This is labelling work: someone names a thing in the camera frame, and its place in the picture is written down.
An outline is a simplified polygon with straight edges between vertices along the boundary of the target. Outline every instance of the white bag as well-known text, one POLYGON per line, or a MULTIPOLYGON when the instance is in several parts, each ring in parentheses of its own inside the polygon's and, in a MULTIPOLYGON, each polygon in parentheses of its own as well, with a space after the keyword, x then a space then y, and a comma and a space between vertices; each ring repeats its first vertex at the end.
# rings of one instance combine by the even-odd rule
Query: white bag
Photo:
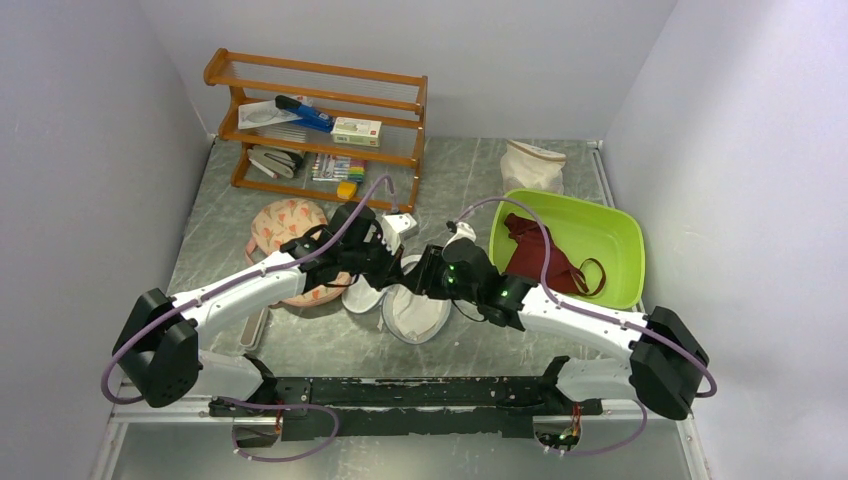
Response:
POLYGON ((501 157, 504 193, 516 188, 533 188, 562 195, 565 154, 507 140, 501 157))

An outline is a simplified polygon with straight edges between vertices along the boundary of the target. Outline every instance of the white container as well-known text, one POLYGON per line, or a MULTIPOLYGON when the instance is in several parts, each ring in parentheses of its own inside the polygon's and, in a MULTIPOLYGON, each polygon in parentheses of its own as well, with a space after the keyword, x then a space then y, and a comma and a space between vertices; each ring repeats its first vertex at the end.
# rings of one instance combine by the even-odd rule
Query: white container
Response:
POLYGON ((379 147, 381 125, 382 123, 376 120, 336 117, 335 123, 333 123, 333 131, 330 134, 336 143, 379 147))
MULTIPOLYGON (((409 273, 421 255, 401 259, 404 273, 409 273)), ((382 305, 383 323, 400 341, 421 345, 439 333, 451 311, 450 300, 433 300, 423 295, 413 295, 402 285, 392 285, 386 290, 382 305)))
POLYGON ((562 195, 562 167, 565 154, 507 140, 501 157, 504 193, 516 188, 532 188, 562 195))

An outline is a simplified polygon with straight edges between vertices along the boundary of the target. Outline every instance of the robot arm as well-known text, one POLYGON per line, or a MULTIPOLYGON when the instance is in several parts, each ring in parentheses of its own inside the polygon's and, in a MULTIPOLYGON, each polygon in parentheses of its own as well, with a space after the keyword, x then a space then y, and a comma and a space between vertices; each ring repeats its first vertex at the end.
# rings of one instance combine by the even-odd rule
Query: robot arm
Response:
MULTIPOLYGON (((343 237, 323 255, 297 267, 279 270, 326 245, 350 217, 356 205, 338 209, 330 224, 283 245, 264 261, 214 284, 178 293, 171 298, 157 290, 136 302, 115 351, 133 335, 174 305, 195 301, 134 345, 119 361, 143 398, 162 407, 191 392, 192 395, 229 397, 254 403, 273 403, 274 382, 270 371, 257 359, 228 357, 199 350, 199 335, 211 337, 228 322, 240 320, 280 298, 294 297, 333 281, 339 272, 361 274, 377 289, 401 284, 418 295, 433 299, 471 302, 495 325, 544 332, 577 340, 600 351, 598 360, 565 358, 552 363, 556 389, 572 402, 588 399, 639 399, 656 413, 683 419, 701 374, 674 352, 662 348, 631 329, 598 322, 565 309, 530 279, 500 275, 485 252, 468 238, 473 232, 458 228, 445 247, 427 246, 422 259, 408 274, 400 267, 401 239, 410 222, 403 215, 387 215, 380 221, 374 212, 360 212, 343 237), (235 283, 246 273, 252 278, 203 301, 205 292, 235 283)), ((680 319, 658 308, 652 315, 619 312, 559 296, 561 302, 626 317, 631 324, 659 330, 687 351, 708 359, 680 319)))

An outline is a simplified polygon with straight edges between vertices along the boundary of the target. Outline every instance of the yellow sponge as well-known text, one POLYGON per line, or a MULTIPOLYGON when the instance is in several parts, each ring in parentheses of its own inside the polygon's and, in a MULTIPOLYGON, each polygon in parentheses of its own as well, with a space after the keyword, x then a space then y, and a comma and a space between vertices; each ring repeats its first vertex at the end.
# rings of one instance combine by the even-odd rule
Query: yellow sponge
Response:
POLYGON ((336 190, 336 195, 339 198, 350 200, 356 195, 356 184, 353 182, 339 182, 339 188, 336 190))

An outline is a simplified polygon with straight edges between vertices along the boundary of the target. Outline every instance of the bag strap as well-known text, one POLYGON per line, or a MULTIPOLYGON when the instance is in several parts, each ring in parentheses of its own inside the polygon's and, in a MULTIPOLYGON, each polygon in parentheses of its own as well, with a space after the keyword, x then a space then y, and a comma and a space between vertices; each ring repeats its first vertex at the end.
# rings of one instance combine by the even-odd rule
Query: bag strap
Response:
POLYGON ((580 264, 580 269, 569 269, 569 271, 571 272, 571 278, 574 279, 574 283, 577 285, 577 289, 580 290, 576 295, 581 297, 594 297, 601 293, 601 290, 604 289, 604 285, 607 283, 607 272, 604 270, 604 266, 601 265, 601 262, 599 262, 596 258, 587 258, 580 264), (598 286, 591 292, 589 292, 589 286, 586 283, 586 275, 583 273, 583 269, 586 267, 587 263, 594 263, 601 269, 601 280, 598 282, 598 286))
POLYGON ((245 260, 247 260, 247 264, 248 264, 248 266, 251 266, 251 267, 252 267, 254 264, 256 264, 256 262, 254 262, 254 261, 253 261, 253 259, 252 259, 252 258, 250 258, 250 255, 251 255, 253 252, 255 252, 255 251, 256 251, 256 246, 257 246, 257 245, 256 245, 256 239, 254 239, 254 238, 251 236, 251 237, 250 237, 250 241, 249 241, 249 242, 247 242, 247 245, 245 245, 245 247, 244 247, 244 259, 245 259, 245 260))

